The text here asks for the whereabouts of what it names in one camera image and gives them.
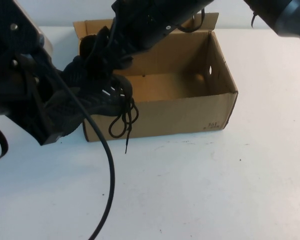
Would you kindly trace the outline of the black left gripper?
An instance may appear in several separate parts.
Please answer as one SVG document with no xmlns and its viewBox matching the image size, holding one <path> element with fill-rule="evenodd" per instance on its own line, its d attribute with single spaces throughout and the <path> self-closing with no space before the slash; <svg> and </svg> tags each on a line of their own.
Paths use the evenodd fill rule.
<svg viewBox="0 0 300 240">
<path fill-rule="evenodd" d="M 0 56 L 0 116 L 8 117 L 42 146 L 78 128 L 74 101 L 64 91 L 48 100 L 52 92 L 51 80 L 33 59 L 11 52 Z"/>
</svg>

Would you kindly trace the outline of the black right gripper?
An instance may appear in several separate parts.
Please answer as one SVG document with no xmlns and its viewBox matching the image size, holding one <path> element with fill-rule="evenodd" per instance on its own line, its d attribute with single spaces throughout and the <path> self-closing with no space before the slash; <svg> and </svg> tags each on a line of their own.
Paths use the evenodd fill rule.
<svg viewBox="0 0 300 240">
<path fill-rule="evenodd" d="M 124 70 L 133 51 L 152 48 L 178 29 L 197 31 L 205 19 L 209 0 L 117 0 L 107 42 L 107 70 Z"/>
</svg>

